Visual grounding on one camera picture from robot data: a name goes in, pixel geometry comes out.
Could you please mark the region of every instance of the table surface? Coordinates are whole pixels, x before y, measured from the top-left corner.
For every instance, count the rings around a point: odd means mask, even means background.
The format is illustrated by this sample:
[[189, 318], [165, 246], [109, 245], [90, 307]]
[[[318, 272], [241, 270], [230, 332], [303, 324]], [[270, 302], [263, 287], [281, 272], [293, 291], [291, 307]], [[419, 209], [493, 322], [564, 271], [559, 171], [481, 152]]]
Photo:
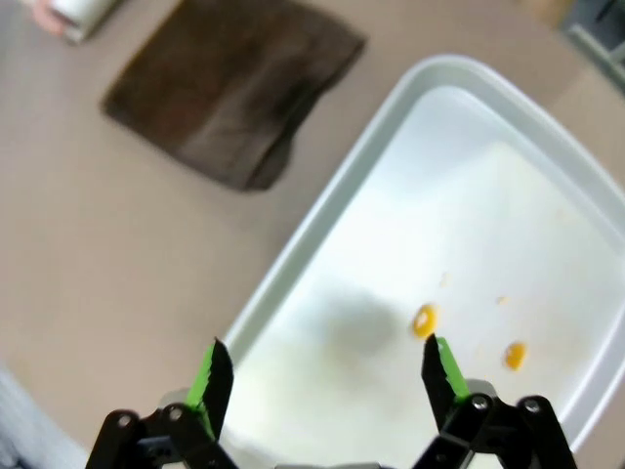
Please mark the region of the table surface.
[[[106, 119], [106, 87], [175, 0], [125, 2], [70, 47], [0, 2], [0, 360], [88, 447], [112, 409], [186, 386], [401, 75], [491, 65], [625, 184], [625, 106], [564, 39], [503, 0], [314, 0], [369, 36], [269, 192], [226, 190]], [[613, 468], [625, 392], [578, 454]]]

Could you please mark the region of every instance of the metal screw head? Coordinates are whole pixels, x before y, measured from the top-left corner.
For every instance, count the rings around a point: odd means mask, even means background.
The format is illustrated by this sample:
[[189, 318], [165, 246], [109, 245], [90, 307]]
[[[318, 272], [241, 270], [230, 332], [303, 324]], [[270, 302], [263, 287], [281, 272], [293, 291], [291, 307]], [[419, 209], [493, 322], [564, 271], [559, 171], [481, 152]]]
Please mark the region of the metal screw head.
[[471, 400], [473, 407], [477, 410], [486, 410], [488, 408], [488, 401], [484, 396], [475, 396]]
[[117, 425], [124, 428], [130, 423], [130, 420], [131, 419], [129, 415], [122, 415], [121, 417], [119, 417], [119, 420], [117, 420]]
[[524, 402], [525, 409], [530, 411], [531, 413], [536, 413], [540, 410], [540, 405], [534, 399], [528, 399]]
[[176, 420], [178, 420], [182, 416], [183, 416], [183, 412], [178, 407], [173, 407], [169, 411], [169, 419], [170, 420], [176, 421]]

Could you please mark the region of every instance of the brown cloth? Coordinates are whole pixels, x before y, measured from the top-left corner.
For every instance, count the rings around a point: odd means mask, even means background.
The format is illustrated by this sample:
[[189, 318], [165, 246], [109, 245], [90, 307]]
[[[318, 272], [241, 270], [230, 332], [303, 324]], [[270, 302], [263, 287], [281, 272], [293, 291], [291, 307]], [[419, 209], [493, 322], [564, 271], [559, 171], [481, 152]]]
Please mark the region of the brown cloth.
[[290, 0], [185, 0], [126, 67], [104, 111], [238, 190], [266, 189], [364, 38]]

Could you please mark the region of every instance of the white tray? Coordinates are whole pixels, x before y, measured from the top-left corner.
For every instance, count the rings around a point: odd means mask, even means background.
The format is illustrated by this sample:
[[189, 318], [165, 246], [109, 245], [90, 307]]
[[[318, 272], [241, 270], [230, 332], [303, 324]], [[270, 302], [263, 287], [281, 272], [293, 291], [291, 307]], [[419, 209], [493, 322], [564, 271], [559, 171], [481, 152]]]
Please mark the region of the white tray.
[[436, 302], [465, 376], [547, 397], [577, 448], [623, 372], [624, 200], [485, 65], [416, 65], [230, 331], [229, 434], [274, 462], [411, 467], [436, 427], [409, 325]]

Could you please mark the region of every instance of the towel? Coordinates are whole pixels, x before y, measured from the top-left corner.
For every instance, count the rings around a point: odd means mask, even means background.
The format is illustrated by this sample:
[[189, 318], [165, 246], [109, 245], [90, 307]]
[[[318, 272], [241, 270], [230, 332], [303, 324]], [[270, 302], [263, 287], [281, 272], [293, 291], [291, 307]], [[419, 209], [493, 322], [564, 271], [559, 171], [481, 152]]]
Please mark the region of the towel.
[[184, 0], [104, 98], [104, 111], [230, 188], [269, 188], [320, 95], [364, 47], [291, 0]]

